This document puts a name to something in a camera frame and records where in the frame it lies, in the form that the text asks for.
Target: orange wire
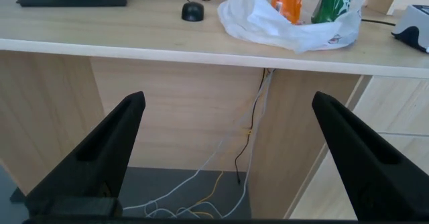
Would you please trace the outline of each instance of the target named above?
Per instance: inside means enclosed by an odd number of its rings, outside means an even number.
[[[217,188],[217,184],[219,183],[219,180],[221,179],[222,175],[223,175],[223,171],[217,177],[217,180],[216,180],[216,183],[214,184],[212,192],[206,198],[203,198],[203,199],[197,201],[195,204],[200,204],[201,202],[207,201],[215,193],[216,188]]]
[[[212,219],[214,219],[214,217],[213,217],[213,215],[211,215],[210,213],[205,213],[205,212],[203,212],[203,211],[196,211],[196,212],[192,212],[192,213],[194,213],[195,215],[208,215],[209,217],[211,217]]]

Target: computer mouse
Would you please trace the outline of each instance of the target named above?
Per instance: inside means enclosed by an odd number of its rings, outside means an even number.
[[[204,19],[204,6],[201,3],[189,2],[183,5],[182,19],[198,22]]]

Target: wooden desk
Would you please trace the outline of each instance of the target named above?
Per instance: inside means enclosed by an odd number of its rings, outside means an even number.
[[[289,217],[326,155],[311,108],[316,91],[357,106],[378,131],[429,134],[428,98],[416,100],[428,93],[429,57],[394,40],[386,25],[363,23],[349,48],[295,54],[227,35],[217,17],[222,0],[205,3],[200,23],[180,19],[183,0],[104,9],[23,9],[15,1],[0,0],[0,158],[25,193],[135,91],[147,107],[129,165],[198,169],[251,105],[263,68],[279,70],[253,136],[254,217]],[[395,94],[398,104],[383,101]],[[426,108],[409,119],[410,102]],[[371,119],[384,119],[383,110],[407,121]],[[249,126],[236,128],[207,169],[234,171]],[[249,150],[239,169],[248,161]]]

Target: white cable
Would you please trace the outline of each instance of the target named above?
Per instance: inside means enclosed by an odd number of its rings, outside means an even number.
[[[256,103],[256,101],[258,100],[258,98],[261,96],[263,89],[265,88],[265,84],[268,82],[268,80],[265,80],[262,83],[262,86],[253,102],[253,104],[251,105],[254,106],[254,104]],[[241,118],[240,120],[237,122],[237,125],[241,125],[241,122],[245,119],[246,116],[250,115],[250,112],[253,108],[251,108],[250,110],[248,110]],[[229,139],[229,137],[232,135],[234,128],[231,128],[231,130],[229,131],[229,133],[219,142],[217,149],[213,152],[213,154],[208,158],[208,160],[195,172],[195,174],[193,176],[191,176],[190,178],[186,179],[184,182],[182,182],[181,184],[179,184],[178,186],[176,186],[175,188],[173,188],[169,193],[163,195],[162,197],[159,197],[155,200],[149,201],[146,204],[142,204],[142,205],[136,205],[136,206],[132,206],[132,207],[125,207],[123,210],[129,210],[129,209],[135,209],[135,208],[140,208],[140,207],[145,207],[147,205],[150,205],[156,201],[162,200],[166,197],[168,197],[169,195],[171,195],[174,191],[176,191],[177,189],[179,189],[181,186],[183,186],[184,184],[186,184],[188,181],[192,180],[193,178],[195,178],[195,176],[198,175],[198,173],[211,161],[211,159],[213,158],[213,156],[215,156],[217,154],[217,152],[219,151],[219,149],[221,148],[221,146],[223,145],[223,142],[226,139]]]
[[[149,216],[149,215],[147,214],[146,208],[147,208],[147,206],[145,206],[145,207],[143,208],[143,212],[145,213],[145,217],[151,217],[151,216]],[[157,202],[155,202],[155,210],[158,210],[158,203],[157,203]]]
[[[259,129],[259,124],[261,123],[261,120],[262,120],[262,117],[265,115],[265,110],[267,109],[267,97],[268,97],[268,93],[269,93],[269,87],[271,86],[271,80],[272,80],[272,75],[273,75],[273,72],[271,72],[271,74],[267,77],[267,79],[264,81],[264,83],[263,83],[263,85],[262,85],[262,87],[261,87],[261,89],[259,90],[259,92],[258,92],[258,94],[257,94],[257,97],[256,97],[256,100],[260,97],[260,94],[262,93],[262,91],[263,91],[263,89],[264,89],[264,86],[265,86],[265,83],[266,82],[268,82],[269,84],[268,84],[268,87],[267,87],[267,90],[266,90],[266,92],[265,92],[265,96],[264,96],[264,104],[263,104],[263,110],[262,110],[262,114],[261,114],[261,116],[259,117],[259,119],[258,119],[258,122],[256,123],[256,125],[255,125],[255,136],[257,135],[257,131],[258,131],[258,129]],[[202,205],[202,204],[208,204],[208,205],[210,205],[211,207],[213,207],[213,209],[218,213],[218,215],[222,218],[222,219],[224,219],[224,218],[226,218],[226,217],[228,217],[229,215],[231,215],[232,213],[234,213],[234,211],[238,208],[238,206],[241,204],[241,202],[243,201],[243,199],[244,199],[244,196],[245,196],[245,194],[246,194],[246,190],[247,190],[247,182],[248,182],[248,180],[249,180],[249,173],[250,173],[250,168],[251,168],[251,160],[252,160],[252,158],[253,158],[253,149],[254,149],[254,145],[255,145],[255,138],[253,138],[253,141],[252,141],[252,143],[251,143],[251,152],[250,152],[250,159],[249,159],[249,165],[248,165],[248,167],[247,167],[247,172],[246,172],[246,178],[245,178],[245,181],[244,181],[244,187],[243,187],[243,194],[241,195],[241,198],[239,199],[239,201],[238,201],[238,203],[235,205],[235,207],[229,212],[229,213],[227,213],[225,216],[222,216],[221,215],[221,213],[217,210],[217,208],[212,204],[212,203],[210,203],[210,202],[202,202],[202,203],[198,203],[198,204],[195,204],[195,205],[192,205],[191,207],[188,207],[187,209],[185,209],[185,207],[180,207],[179,208],[179,210],[180,209],[184,209],[183,211],[181,211],[181,212],[179,212],[177,215],[176,215],[176,217],[178,217],[179,215],[181,215],[181,214],[183,214],[183,213],[185,213],[186,211],[189,211],[189,212],[191,212],[191,209],[193,209],[193,208],[195,208],[195,207],[197,207],[197,206],[199,206],[199,205]]]
[[[164,208],[156,209],[156,210],[152,211],[151,213],[149,213],[146,217],[151,217],[153,214],[156,214],[158,211],[165,211],[168,214],[171,214],[171,217],[177,218],[177,216],[173,212],[171,212],[170,210],[164,209]]]
[[[195,208],[195,207],[197,207],[197,206],[199,206],[199,205],[203,205],[203,204],[208,204],[208,205],[210,205],[211,207],[213,207],[213,209],[216,211],[216,213],[219,215],[219,217],[222,217],[222,214],[217,210],[217,208],[216,208],[212,203],[210,203],[210,202],[208,202],[208,201],[204,201],[204,202],[201,202],[201,203],[195,204],[195,205],[193,205],[193,206],[191,206],[191,207],[188,207],[188,208],[180,207],[180,208],[179,208],[179,210],[180,210],[180,209],[184,209],[184,210],[183,210],[183,211],[181,211],[181,212],[179,212],[179,213],[177,214],[177,216],[179,216],[179,215],[183,214],[183,213],[184,213],[184,212],[186,212],[186,211],[191,211],[193,208]]]
[[[271,73],[268,76],[268,87],[267,87],[267,92],[265,93],[265,98],[264,98],[264,103],[263,103],[263,110],[262,110],[262,114],[261,117],[258,119],[257,124],[256,124],[256,130],[255,130],[255,136],[257,135],[257,131],[259,129],[259,124],[261,123],[261,119],[262,117],[265,115],[265,110],[267,109],[267,96],[268,96],[268,92],[269,92],[269,87],[271,86],[271,79],[272,79],[273,74]],[[252,158],[253,158],[253,149],[254,149],[254,145],[255,145],[255,138],[253,138],[252,144],[251,144],[251,151],[250,151],[250,161],[249,161],[249,165],[247,167],[247,173],[246,173],[246,179],[244,181],[244,188],[243,188],[243,194],[241,195],[241,198],[239,200],[239,202],[235,205],[235,207],[226,215],[224,215],[222,217],[222,219],[228,217],[229,215],[231,215],[236,209],[237,207],[241,204],[241,201],[243,201],[244,196],[246,195],[246,190],[247,190],[247,181],[249,180],[249,173],[250,173],[250,167],[251,167],[251,163],[252,163]]]

